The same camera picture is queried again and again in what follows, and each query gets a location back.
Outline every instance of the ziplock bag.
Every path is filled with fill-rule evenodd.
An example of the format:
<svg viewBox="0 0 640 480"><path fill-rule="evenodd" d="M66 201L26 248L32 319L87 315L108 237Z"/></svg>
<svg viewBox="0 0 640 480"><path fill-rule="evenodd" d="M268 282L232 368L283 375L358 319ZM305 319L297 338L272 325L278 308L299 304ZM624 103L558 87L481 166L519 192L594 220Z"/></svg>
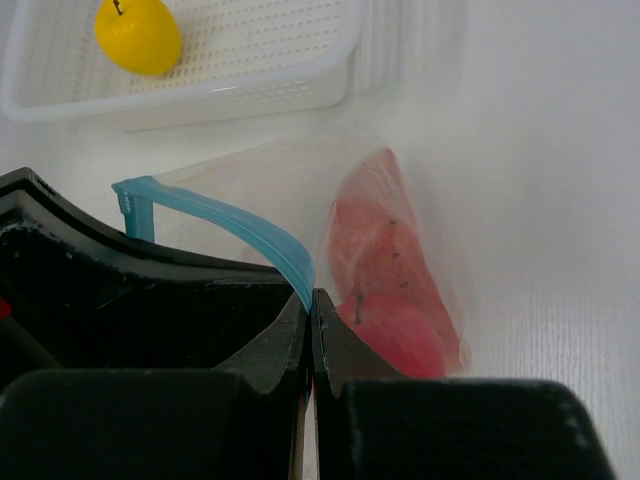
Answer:
<svg viewBox="0 0 640 480"><path fill-rule="evenodd" d="M463 368L398 163L362 124L338 121L114 189L129 235L273 264L307 309L312 289L325 288L345 323L407 375Z"/></svg>

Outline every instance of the red fruit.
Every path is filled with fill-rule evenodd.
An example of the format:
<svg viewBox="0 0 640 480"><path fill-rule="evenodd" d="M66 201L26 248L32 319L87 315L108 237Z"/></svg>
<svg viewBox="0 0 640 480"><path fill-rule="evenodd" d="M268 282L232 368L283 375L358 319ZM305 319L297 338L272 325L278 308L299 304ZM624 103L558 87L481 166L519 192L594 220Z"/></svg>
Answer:
<svg viewBox="0 0 640 480"><path fill-rule="evenodd" d="M381 358L413 378L445 376L435 328L412 304L395 297L356 297L337 308L342 320Z"/></svg>
<svg viewBox="0 0 640 480"><path fill-rule="evenodd" d="M329 228L329 267L341 298L387 295L417 306L442 339L447 370L460 339L429 274L395 157L382 150L345 180Z"/></svg>

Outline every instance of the white plastic basket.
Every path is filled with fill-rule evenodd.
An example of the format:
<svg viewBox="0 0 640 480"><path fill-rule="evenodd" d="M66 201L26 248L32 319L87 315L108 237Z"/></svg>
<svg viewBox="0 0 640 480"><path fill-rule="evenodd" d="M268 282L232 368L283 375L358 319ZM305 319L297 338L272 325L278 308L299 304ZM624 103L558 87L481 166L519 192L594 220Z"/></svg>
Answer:
<svg viewBox="0 0 640 480"><path fill-rule="evenodd" d="M9 118L99 116L140 130L330 106L347 90L362 22L362 0L165 0L183 53L151 78L100 51L101 1L18 2L0 89Z"/></svg>

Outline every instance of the apple stem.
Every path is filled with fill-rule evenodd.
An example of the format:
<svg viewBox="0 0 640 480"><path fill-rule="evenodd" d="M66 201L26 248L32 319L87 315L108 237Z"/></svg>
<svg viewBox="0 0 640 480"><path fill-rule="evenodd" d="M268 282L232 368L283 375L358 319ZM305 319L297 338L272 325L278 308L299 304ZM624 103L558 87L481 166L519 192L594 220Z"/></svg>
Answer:
<svg viewBox="0 0 640 480"><path fill-rule="evenodd" d="M113 0L113 6L116 7L118 15L122 15L122 10L120 10L120 2L118 0Z"/></svg>

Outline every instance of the yellow apple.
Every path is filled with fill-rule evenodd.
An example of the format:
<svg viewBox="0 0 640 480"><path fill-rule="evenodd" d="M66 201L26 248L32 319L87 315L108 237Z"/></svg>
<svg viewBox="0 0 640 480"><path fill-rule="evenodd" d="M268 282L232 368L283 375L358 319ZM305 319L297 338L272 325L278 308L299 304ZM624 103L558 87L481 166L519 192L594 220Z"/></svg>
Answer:
<svg viewBox="0 0 640 480"><path fill-rule="evenodd" d="M160 0L104 0L95 31L113 63L139 75L161 75L180 59L180 29Z"/></svg>

